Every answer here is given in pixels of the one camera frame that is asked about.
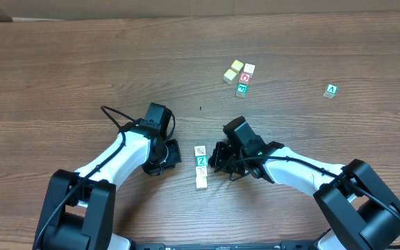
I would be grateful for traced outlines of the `white block blue side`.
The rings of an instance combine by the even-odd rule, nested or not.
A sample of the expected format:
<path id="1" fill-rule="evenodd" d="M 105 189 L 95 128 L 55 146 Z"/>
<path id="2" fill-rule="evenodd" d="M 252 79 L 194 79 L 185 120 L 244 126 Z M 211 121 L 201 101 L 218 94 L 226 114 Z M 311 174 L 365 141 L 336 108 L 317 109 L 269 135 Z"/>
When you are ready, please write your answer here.
<path id="1" fill-rule="evenodd" d="M 206 147 L 204 145 L 195 146 L 194 147 L 194 155 L 198 156 L 205 156 L 206 155 Z"/>

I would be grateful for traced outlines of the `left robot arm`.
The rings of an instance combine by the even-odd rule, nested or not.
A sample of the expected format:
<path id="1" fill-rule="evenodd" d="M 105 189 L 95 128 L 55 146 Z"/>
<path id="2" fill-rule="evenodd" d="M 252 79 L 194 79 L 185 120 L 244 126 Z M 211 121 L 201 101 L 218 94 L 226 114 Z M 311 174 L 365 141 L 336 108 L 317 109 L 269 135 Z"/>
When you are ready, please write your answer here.
<path id="1" fill-rule="evenodd" d="M 115 141 L 87 165 L 70 172 L 59 169 L 50 178 L 34 249 L 97 250 L 135 248 L 135 243 L 113 233 L 116 193 L 141 168 L 160 176 L 181 162 L 172 137 L 173 112 L 151 103 L 143 118 L 119 125 Z"/>

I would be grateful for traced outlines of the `yellow plain wooden block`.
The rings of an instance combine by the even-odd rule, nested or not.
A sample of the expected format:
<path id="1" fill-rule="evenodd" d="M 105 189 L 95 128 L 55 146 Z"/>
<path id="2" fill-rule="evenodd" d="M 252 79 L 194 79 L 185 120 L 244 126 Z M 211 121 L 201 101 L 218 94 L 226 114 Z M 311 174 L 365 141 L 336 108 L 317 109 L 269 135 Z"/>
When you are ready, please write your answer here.
<path id="1" fill-rule="evenodd" d="M 208 188 L 208 179 L 206 176 L 196 177 L 196 189 L 205 190 Z"/>

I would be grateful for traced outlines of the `white block blue H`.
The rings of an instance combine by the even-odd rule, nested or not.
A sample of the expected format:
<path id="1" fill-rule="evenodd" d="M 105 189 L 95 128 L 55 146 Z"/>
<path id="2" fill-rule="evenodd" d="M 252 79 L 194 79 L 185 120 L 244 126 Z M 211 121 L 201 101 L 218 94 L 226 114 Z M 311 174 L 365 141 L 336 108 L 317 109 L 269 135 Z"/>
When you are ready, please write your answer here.
<path id="1" fill-rule="evenodd" d="M 196 177 L 207 177 L 208 176 L 208 168 L 206 166 L 196 167 Z"/>

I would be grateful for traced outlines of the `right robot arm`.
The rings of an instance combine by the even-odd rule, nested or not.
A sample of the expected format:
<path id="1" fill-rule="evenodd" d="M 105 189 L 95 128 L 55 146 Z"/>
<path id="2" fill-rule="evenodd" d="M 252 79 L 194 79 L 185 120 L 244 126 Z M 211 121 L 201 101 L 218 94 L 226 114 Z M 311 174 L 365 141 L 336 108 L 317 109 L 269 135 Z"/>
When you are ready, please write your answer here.
<path id="1" fill-rule="evenodd" d="M 330 164 L 266 143 L 244 117 L 223 127 L 208 161 L 216 172 L 290 186 L 316 201 L 330 228 L 314 249 L 400 249 L 400 200 L 366 162 Z"/>

